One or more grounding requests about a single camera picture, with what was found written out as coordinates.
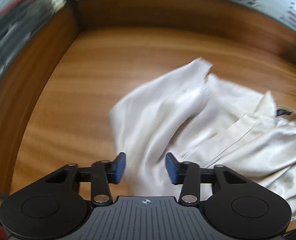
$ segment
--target round black joint cover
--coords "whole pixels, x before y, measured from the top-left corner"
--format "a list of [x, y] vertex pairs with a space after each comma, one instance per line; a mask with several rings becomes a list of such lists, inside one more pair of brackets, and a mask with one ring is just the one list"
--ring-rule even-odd
[[288, 203], [254, 182], [221, 188], [205, 201], [203, 212], [217, 230], [249, 240], [282, 235], [291, 220]]
[[56, 239], [75, 231], [85, 220], [87, 206], [76, 192], [56, 183], [26, 187], [1, 205], [0, 221], [21, 239]]

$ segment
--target wooden edge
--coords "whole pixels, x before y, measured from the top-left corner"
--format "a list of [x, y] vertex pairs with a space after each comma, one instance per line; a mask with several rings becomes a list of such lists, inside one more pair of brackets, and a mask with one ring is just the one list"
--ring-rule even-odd
[[264, 49], [296, 64], [296, 32], [245, 6], [226, 0], [80, 0], [87, 28], [176, 28]]
[[63, 8], [25, 45], [0, 80], [0, 193], [10, 191], [18, 149], [34, 106], [79, 30]]

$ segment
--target gray gripper base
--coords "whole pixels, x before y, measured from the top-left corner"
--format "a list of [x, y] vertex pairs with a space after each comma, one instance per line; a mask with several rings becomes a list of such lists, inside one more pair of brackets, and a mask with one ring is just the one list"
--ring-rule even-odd
[[78, 230], [62, 240], [229, 240], [197, 208], [179, 205], [174, 197], [120, 196], [97, 207]]

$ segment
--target silky garment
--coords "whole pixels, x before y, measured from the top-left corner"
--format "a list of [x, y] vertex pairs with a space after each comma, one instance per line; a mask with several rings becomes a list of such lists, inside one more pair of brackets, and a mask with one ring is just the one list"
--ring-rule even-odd
[[[223, 164], [283, 197], [296, 219], [296, 111], [265, 95], [208, 74], [198, 58], [122, 98], [109, 118], [116, 152], [136, 196], [179, 197], [165, 154], [201, 168]], [[201, 199], [212, 195], [201, 184]]]

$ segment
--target crosshair symbol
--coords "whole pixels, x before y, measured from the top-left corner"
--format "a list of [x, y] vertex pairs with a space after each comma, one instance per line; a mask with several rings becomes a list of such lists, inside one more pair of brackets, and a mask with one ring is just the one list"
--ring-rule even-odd
[[148, 200], [148, 199], [144, 199], [144, 200], [142, 200], [142, 201], [140, 201], [140, 202], [142, 202], [142, 203], [144, 203], [144, 204], [149, 204], [150, 202], [152, 202], [152, 201], [150, 201], [150, 200]]

